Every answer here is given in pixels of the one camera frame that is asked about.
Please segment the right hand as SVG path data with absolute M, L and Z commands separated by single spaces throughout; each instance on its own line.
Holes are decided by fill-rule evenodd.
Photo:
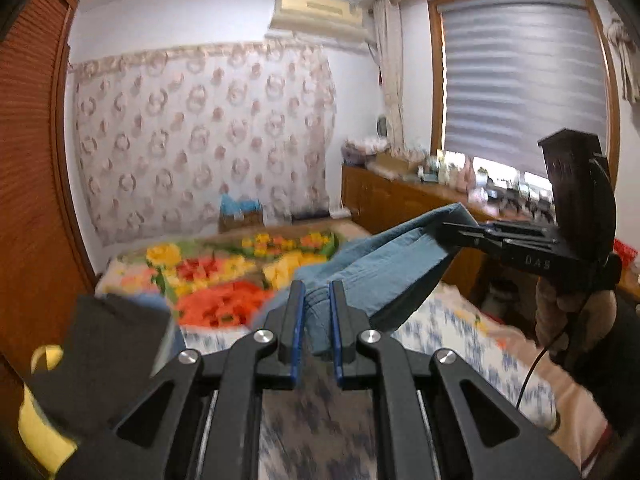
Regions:
M 612 290 L 561 295 L 549 281 L 538 280 L 535 318 L 538 344 L 565 367 L 612 330 L 616 314 L 617 301 Z

